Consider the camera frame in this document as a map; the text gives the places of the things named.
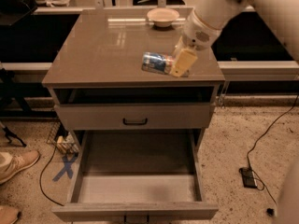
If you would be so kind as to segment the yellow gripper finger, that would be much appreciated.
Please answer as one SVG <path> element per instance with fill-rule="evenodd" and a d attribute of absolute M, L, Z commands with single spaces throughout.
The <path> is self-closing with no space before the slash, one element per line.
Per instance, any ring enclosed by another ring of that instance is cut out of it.
<path fill-rule="evenodd" d="M 180 38 L 173 52 L 173 63 L 170 74 L 174 77 L 182 77 L 196 62 L 197 53 L 194 48 L 183 43 Z"/>

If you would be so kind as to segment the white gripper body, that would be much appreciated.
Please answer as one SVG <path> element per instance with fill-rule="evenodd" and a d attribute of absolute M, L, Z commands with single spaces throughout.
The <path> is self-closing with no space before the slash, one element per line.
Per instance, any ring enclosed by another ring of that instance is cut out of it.
<path fill-rule="evenodd" d="M 210 48 L 220 34 L 221 29 L 207 24 L 193 9 L 183 25 L 181 39 L 185 47 L 200 50 Z"/>

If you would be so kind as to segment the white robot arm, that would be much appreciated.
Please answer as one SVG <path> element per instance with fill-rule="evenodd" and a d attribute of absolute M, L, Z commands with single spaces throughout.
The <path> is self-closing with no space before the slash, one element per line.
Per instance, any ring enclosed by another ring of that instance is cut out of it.
<path fill-rule="evenodd" d="M 198 0 L 176 45 L 170 74 L 183 76 L 246 7 L 252 7 L 295 61 L 299 61 L 299 0 Z"/>

